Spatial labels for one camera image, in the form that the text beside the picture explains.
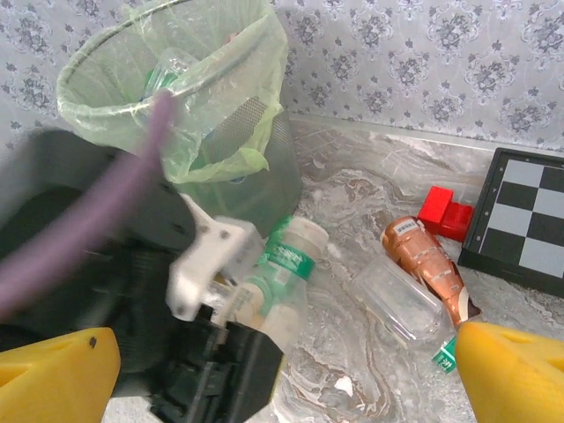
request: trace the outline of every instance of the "trash can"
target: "trash can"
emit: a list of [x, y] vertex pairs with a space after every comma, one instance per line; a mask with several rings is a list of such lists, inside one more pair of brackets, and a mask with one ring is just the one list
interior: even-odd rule
[[279, 103], [288, 43], [270, 2], [159, 0], [126, 12], [61, 71], [61, 116], [92, 143], [135, 152], [151, 110], [148, 76], [171, 48], [194, 57], [167, 85], [179, 103], [167, 179], [212, 216], [249, 220], [266, 235], [301, 194]]

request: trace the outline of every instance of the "purple cable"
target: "purple cable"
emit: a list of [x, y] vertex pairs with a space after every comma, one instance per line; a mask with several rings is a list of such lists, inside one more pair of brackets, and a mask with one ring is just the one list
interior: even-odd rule
[[120, 154], [64, 215], [0, 263], [0, 322], [60, 284], [135, 211], [160, 174], [173, 112], [171, 93], [156, 94], [139, 157]]

